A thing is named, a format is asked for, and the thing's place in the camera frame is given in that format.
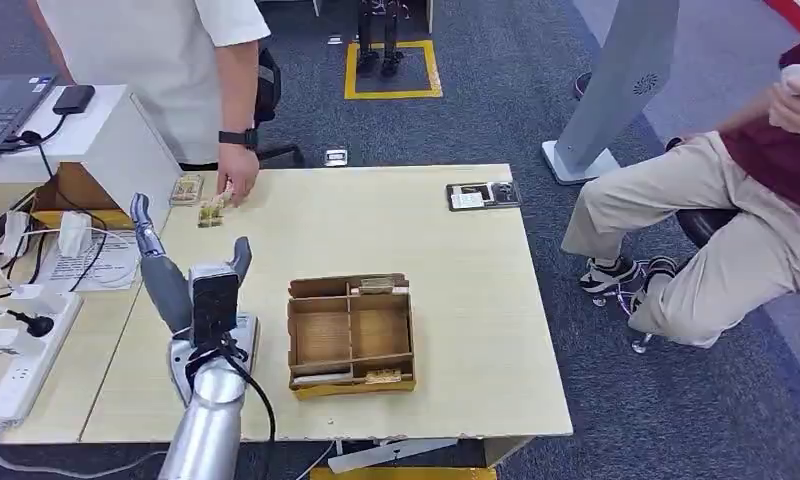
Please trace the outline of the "seated person's hand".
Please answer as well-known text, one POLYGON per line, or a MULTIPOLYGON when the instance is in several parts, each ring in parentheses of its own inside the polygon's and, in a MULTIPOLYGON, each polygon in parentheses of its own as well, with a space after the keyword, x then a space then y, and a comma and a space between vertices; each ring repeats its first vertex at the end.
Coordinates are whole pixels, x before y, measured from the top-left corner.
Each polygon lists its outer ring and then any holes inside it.
POLYGON ((770 91, 769 120, 791 133, 800 134, 800 81, 775 83, 770 91))

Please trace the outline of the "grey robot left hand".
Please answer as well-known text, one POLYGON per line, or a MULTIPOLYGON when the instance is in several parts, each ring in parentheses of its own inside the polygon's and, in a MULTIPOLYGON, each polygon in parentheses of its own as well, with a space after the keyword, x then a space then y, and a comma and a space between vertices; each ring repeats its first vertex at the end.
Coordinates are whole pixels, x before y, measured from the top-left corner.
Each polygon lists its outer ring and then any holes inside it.
POLYGON ((184 276, 167 256, 148 209, 149 198, 134 194, 130 217, 141 274, 161 319, 174 334, 189 328, 199 342, 235 328, 238 290, 252 261, 249 240, 236 239, 231 261, 196 265, 184 276))

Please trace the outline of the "standing person's left hand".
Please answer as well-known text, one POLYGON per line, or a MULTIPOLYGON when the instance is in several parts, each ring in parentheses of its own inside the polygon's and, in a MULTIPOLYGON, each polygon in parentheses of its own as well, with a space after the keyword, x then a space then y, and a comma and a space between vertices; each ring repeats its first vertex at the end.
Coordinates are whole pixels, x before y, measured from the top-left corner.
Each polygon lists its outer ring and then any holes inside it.
POLYGON ((260 163, 256 154, 242 145, 218 146, 217 193, 231 193, 230 202, 240 206, 253 189, 260 163))

